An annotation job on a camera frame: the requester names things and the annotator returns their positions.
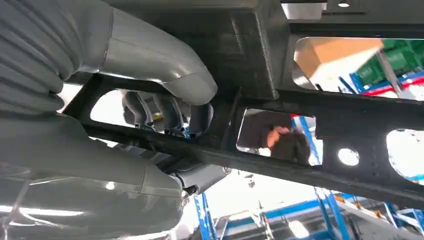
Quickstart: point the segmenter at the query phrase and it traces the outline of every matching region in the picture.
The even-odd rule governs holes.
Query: bolt hole
[[[340,161],[347,166],[356,166],[359,163],[359,153],[357,151],[342,148],[337,155]]]

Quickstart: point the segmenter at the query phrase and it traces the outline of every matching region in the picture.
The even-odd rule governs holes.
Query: cutout hole
[[[119,90],[113,90],[103,95],[93,107],[90,117],[97,122],[134,127],[126,123],[124,119],[122,93]]]
[[[293,81],[305,89],[424,101],[421,39],[306,37],[294,60]]]
[[[340,149],[337,156],[347,166],[353,167],[359,164],[359,153],[349,148]]]
[[[315,137],[315,118],[260,109],[247,109],[237,140],[242,152],[320,165],[323,144]]]
[[[396,129],[387,134],[391,166],[404,178],[424,184],[424,131]]]

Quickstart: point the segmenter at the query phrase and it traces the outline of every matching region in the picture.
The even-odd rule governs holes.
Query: oval hole
[[[342,148],[338,151],[338,158],[348,166],[356,166],[359,163],[359,153],[349,148]]]
[[[424,184],[424,131],[396,129],[386,137],[391,166],[404,178]]]

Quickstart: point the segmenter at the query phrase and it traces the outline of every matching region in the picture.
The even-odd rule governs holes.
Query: bolt
[[[229,168],[229,167],[225,167],[225,166],[223,166],[223,167],[222,167],[222,171],[224,172],[224,174],[225,174],[225,175],[228,175],[228,174],[230,174],[230,173],[231,173],[232,169],[231,169],[231,168]]]
[[[181,202],[181,207],[185,207],[187,204],[189,204],[190,198],[185,198]]]

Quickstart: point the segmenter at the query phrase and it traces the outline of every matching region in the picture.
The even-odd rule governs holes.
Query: round hole
[[[338,4],[339,7],[341,8],[348,8],[351,5],[349,5],[349,3],[346,0],[341,0],[340,3]]]
[[[348,148],[342,148],[338,151],[340,161],[348,166],[356,166],[359,163],[359,153]]]

